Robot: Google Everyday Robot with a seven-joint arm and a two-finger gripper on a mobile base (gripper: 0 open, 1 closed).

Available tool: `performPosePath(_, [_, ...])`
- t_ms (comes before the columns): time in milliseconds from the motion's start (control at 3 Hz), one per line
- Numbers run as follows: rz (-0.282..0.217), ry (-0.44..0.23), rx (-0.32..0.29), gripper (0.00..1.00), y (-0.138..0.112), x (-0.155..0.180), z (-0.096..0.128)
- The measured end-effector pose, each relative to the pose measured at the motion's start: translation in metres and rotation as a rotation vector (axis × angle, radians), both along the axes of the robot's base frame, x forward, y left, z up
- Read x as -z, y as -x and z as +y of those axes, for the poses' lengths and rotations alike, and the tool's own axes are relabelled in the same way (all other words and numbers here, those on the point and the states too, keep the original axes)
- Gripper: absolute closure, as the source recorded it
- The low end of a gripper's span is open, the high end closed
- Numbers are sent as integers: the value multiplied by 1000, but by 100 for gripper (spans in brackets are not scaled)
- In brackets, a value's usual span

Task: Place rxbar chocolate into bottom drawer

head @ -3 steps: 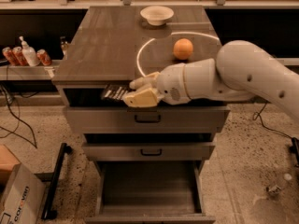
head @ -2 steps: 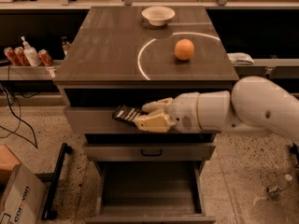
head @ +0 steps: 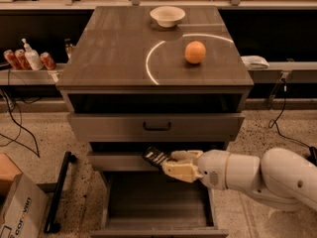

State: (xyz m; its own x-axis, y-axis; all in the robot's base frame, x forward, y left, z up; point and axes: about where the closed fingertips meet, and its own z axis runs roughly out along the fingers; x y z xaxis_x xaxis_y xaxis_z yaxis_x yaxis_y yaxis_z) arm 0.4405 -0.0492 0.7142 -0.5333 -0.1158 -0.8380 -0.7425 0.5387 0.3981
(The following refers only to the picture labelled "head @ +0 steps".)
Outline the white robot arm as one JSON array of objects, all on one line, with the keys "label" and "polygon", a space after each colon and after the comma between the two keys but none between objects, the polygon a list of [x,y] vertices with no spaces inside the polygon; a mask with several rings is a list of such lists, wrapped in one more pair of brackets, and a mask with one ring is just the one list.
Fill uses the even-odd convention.
[{"label": "white robot arm", "polygon": [[282,211],[295,211],[301,203],[317,209],[317,167],[286,149],[270,149],[260,158],[221,150],[175,151],[162,170],[185,182],[240,191]]}]

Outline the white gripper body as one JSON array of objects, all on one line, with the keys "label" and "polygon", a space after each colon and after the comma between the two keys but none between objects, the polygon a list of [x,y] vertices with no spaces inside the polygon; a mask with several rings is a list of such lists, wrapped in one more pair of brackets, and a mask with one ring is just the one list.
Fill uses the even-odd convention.
[{"label": "white gripper body", "polygon": [[202,174],[201,182],[208,188],[224,190],[226,186],[226,166],[230,153],[211,150],[198,160],[198,170]]}]

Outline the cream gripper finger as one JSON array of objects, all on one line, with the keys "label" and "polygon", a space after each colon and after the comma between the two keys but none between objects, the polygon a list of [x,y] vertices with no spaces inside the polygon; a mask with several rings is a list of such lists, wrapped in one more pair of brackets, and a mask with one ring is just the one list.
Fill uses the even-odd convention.
[{"label": "cream gripper finger", "polygon": [[173,151],[171,157],[177,161],[196,161],[203,155],[203,152],[200,150],[189,150],[189,151]]},{"label": "cream gripper finger", "polygon": [[195,182],[203,178],[198,167],[190,162],[165,162],[162,164],[162,170],[169,177],[185,182]]}]

